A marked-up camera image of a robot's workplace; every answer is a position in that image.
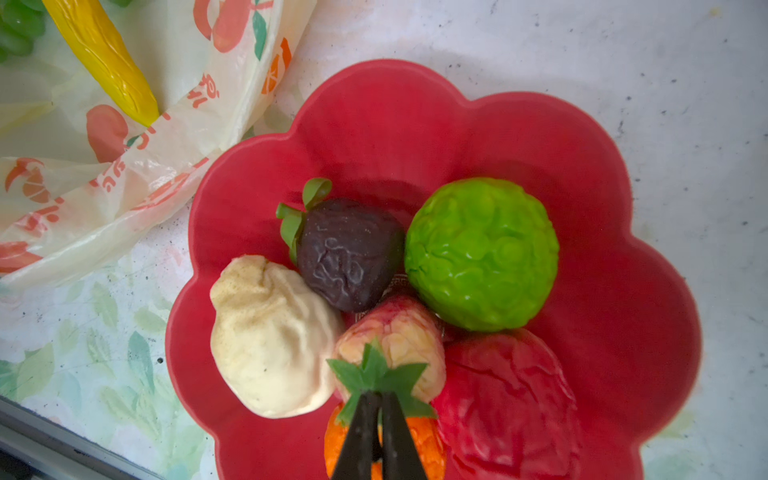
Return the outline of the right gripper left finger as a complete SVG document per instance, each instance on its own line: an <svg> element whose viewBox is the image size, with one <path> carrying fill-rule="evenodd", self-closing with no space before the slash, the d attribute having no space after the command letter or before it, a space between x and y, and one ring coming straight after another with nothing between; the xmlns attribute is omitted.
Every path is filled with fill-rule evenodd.
<svg viewBox="0 0 768 480"><path fill-rule="evenodd" d="M332 480L371 480L372 465L381 457L378 415L381 395L365 392L358 400Z"/></svg>

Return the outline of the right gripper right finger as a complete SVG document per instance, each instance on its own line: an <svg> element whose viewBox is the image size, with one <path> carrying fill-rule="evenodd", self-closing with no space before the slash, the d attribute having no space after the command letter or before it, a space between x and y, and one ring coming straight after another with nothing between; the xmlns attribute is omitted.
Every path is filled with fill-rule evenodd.
<svg viewBox="0 0 768 480"><path fill-rule="evenodd" d="M381 394L382 470L384 480L427 480L397 396Z"/></svg>

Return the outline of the fake dark purple fruit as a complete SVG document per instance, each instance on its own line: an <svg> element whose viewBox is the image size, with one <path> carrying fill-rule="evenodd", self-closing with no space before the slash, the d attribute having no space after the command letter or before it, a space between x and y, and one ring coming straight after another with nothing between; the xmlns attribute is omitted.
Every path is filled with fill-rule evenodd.
<svg viewBox="0 0 768 480"><path fill-rule="evenodd" d="M391 213L346 198L330 198L332 182L304 186L303 210L280 203L276 217L289 256L306 284L347 313L373 308L404 257L406 231Z"/></svg>

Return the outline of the aluminium frame rail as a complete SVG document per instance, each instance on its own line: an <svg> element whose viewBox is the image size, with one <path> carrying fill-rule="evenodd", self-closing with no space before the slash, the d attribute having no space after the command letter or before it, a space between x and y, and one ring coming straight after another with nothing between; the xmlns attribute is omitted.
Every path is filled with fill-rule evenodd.
<svg viewBox="0 0 768 480"><path fill-rule="evenodd" d="M6 398L1 451L38 479L158 479L160 476Z"/></svg>

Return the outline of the fake cream potato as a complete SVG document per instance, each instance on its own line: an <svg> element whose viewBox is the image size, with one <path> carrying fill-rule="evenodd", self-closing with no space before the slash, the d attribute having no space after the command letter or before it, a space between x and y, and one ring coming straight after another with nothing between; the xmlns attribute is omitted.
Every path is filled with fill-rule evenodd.
<svg viewBox="0 0 768 480"><path fill-rule="evenodd" d="M268 419L323 406L335 391L327 364L341 313L295 271L263 256L233 259L210 290L211 351L237 398Z"/></svg>

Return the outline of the fake red apple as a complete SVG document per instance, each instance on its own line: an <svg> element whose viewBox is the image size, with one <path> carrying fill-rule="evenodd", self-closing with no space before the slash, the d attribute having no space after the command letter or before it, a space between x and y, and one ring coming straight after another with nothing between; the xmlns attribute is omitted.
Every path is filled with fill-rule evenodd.
<svg viewBox="0 0 768 480"><path fill-rule="evenodd" d="M433 406L449 479L576 479L582 441L575 396L532 333L473 336L446 347Z"/></svg>

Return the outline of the fake yellow banana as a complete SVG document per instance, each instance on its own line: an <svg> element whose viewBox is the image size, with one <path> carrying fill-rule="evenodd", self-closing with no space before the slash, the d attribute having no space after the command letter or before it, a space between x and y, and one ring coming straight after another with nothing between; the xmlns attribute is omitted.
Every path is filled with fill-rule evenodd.
<svg viewBox="0 0 768 480"><path fill-rule="evenodd" d="M157 100L115 25L97 0L44 0L74 55L114 103L145 127L160 116Z"/></svg>

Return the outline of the red flower-shaped plate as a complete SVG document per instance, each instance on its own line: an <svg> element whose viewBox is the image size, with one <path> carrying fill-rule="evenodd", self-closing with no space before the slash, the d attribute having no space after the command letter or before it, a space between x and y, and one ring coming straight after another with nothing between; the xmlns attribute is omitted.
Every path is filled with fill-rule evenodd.
<svg viewBox="0 0 768 480"><path fill-rule="evenodd" d="M437 316L432 401L408 402L443 443L450 479L639 479L641 445L695 382L693 297L633 236L630 181L610 136L557 98L467 100L414 63L349 67L289 132L214 162L191 208L194 269L169 318L166 359L190 415L213 436L223 479L323 479L340 405L271 420L222 377L211 289L236 259L316 272L354 264L329 210L359 203L407 231L409 288L372 314Z"/></svg>

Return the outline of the fake green grapes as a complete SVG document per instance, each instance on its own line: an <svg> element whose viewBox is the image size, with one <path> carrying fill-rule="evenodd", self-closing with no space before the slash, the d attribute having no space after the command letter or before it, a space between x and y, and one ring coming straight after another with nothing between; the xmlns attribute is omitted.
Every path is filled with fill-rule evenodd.
<svg viewBox="0 0 768 480"><path fill-rule="evenodd" d="M47 11L40 0L1 2L1 62L27 57L34 43L46 33Z"/></svg>

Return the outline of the fake green lime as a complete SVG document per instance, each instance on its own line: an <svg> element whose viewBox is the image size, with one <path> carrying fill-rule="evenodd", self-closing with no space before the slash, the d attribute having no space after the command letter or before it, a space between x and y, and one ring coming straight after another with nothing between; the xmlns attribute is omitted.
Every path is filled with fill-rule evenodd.
<svg viewBox="0 0 768 480"><path fill-rule="evenodd" d="M507 180L446 184L415 214L404 266L442 320L468 331L522 328L542 309L559 242L544 205Z"/></svg>

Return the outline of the fake small strawberry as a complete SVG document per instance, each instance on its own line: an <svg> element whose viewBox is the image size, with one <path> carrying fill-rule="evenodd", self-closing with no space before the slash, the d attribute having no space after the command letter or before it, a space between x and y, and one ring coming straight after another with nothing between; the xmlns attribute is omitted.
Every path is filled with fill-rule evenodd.
<svg viewBox="0 0 768 480"><path fill-rule="evenodd" d="M411 296L393 295L363 316L338 339L328 364L343 401L392 392L407 418L437 417L431 401L446 382L442 334Z"/></svg>

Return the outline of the cream printed plastic bag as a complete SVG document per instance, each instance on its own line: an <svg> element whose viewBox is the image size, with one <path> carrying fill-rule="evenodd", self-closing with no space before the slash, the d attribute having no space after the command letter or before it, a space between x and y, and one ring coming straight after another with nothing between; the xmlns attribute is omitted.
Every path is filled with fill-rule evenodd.
<svg viewBox="0 0 768 480"><path fill-rule="evenodd" d="M1 62L1 289L74 280L175 214L265 113L312 1L99 1L160 116L124 113L47 12Z"/></svg>

